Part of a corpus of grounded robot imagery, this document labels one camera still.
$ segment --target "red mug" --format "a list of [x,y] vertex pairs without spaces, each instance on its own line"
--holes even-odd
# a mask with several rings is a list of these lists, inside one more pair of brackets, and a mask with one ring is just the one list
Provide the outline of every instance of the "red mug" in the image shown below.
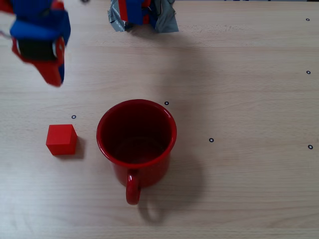
[[97,143],[118,180],[126,186],[129,204],[139,202],[141,188],[164,177],[176,137],[174,118],[152,101],[125,101],[103,115],[96,132]]

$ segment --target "mug rim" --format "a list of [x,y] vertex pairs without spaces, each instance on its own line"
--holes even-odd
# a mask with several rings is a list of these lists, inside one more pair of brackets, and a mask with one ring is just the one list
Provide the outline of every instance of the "mug rim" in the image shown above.
[[[162,113],[164,113],[165,117],[168,119],[169,126],[170,126],[170,129],[171,129],[170,142],[169,142],[168,146],[166,147],[166,149],[164,150],[164,152],[160,156],[152,159],[151,161],[148,161],[146,163],[125,163],[125,162],[122,162],[122,161],[117,160],[116,158],[114,158],[106,150],[105,146],[102,143],[102,137],[101,137],[102,126],[103,126],[103,123],[105,122],[106,118],[111,113],[113,113],[115,110],[117,110],[117,109],[119,109],[119,108],[121,108],[123,106],[127,106],[127,105],[130,105],[130,104],[138,104],[138,103],[149,105],[149,106],[152,106],[152,107],[156,107]],[[169,155],[169,153],[171,152],[171,150],[173,149],[173,147],[175,145],[175,142],[176,142],[176,138],[177,138],[176,123],[175,123],[175,120],[174,120],[173,116],[170,114],[170,112],[167,109],[165,109],[163,106],[158,104],[158,103],[155,103],[155,102],[149,101],[149,100],[143,100],[143,99],[128,100],[128,101],[121,102],[121,103],[111,107],[108,111],[105,112],[105,114],[100,119],[100,122],[99,122],[98,127],[97,127],[97,131],[96,131],[96,140],[97,140],[97,143],[98,143],[98,147],[99,147],[100,151],[104,154],[104,156],[108,160],[110,160],[112,163],[115,163],[116,165],[120,165],[120,166],[123,166],[123,167],[126,167],[126,168],[131,168],[131,169],[138,169],[138,168],[148,167],[148,166],[154,165],[154,164],[160,162],[161,160],[163,160],[164,158],[166,158]]]

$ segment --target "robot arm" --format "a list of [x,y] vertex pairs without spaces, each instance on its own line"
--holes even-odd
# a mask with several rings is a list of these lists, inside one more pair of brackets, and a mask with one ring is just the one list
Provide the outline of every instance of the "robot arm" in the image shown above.
[[44,80],[59,87],[64,80],[64,49],[71,27],[59,0],[0,0],[0,10],[16,15],[10,29],[12,51],[33,64]]

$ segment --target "wooden table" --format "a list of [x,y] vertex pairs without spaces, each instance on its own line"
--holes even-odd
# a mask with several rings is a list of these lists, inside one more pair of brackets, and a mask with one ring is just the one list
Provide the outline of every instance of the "wooden table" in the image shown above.
[[[174,34],[115,32],[109,5],[66,2],[59,89],[0,39],[0,238],[317,239],[319,4],[178,1]],[[166,177],[129,206],[95,134],[136,98],[168,101],[178,139]],[[59,123],[77,131],[74,156],[45,146]]]

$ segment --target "red cube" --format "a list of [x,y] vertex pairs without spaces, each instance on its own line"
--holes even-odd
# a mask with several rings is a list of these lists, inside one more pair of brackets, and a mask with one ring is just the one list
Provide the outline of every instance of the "red cube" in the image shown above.
[[77,135],[71,124],[49,126],[46,146],[52,155],[75,154]]

